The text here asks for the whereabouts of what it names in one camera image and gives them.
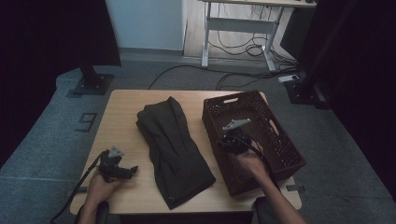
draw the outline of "folded black garment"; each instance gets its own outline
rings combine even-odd
[[[216,181],[190,137],[186,116],[173,97],[146,105],[136,125],[149,146],[154,176],[169,209],[185,203]]]

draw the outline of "white wall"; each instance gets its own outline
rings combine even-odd
[[[187,0],[106,0],[119,48],[183,49]]]

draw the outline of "dark brown plastic crate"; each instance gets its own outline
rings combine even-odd
[[[277,181],[291,177],[306,165],[305,159],[289,140],[258,91],[205,99],[202,119],[230,195],[259,187],[253,176],[239,165],[234,156],[226,153],[219,145],[225,134],[222,128],[232,119],[251,119],[241,129],[264,148],[264,156]]]

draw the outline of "crate handle hole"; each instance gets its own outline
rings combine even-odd
[[[230,100],[225,100],[225,101],[223,101],[223,103],[224,103],[224,104],[229,104],[229,103],[237,102],[238,99],[239,99],[239,98],[233,98],[233,99],[230,99]]]
[[[273,132],[279,135],[279,131],[277,130],[277,127],[275,126],[274,122],[270,119],[270,124],[272,126]]]

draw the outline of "white desk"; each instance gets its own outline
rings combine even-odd
[[[127,180],[108,199],[110,214],[170,214],[170,213],[207,213],[207,212],[244,212],[251,211],[256,198],[263,196],[261,189],[231,197],[228,193],[219,166],[213,155],[209,139],[202,122],[204,99],[213,98],[232,91],[138,91],[119,90],[111,93],[103,115],[99,130],[92,145],[85,169],[94,159],[111,146],[121,149],[123,156],[120,167],[131,168],[138,165],[139,169],[131,180]],[[154,170],[149,158],[149,146],[137,129],[137,112],[145,105],[157,104],[173,96],[180,102],[186,115],[191,138],[197,144],[205,158],[212,174],[216,178],[215,184],[193,197],[181,206],[169,210],[154,179]],[[88,186],[92,174],[82,186]],[[297,209],[302,203],[298,191],[288,191],[286,186],[294,185],[293,177],[279,183],[285,197]],[[70,211],[73,214],[84,204],[86,193],[75,196]]]
[[[270,49],[274,42],[277,27],[279,26],[280,18],[282,17],[284,7],[315,7],[317,4],[306,3],[305,0],[200,0],[208,3],[206,14],[205,27],[205,41],[202,50],[202,67],[208,67],[209,60],[209,31],[232,31],[242,33],[256,33],[268,34],[269,39],[265,46],[262,46],[262,51],[267,62],[270,72],[275,72],[276,68],[274,62],[270,57]],[[257,6],[273,6],[279,7],[279,12],[274,21],[254,21],[254,20],[239,20],[228,18],[212,18],[210,16],[212,3],[228,3],[228,4],[242,4],[242,5],[257,5]]]

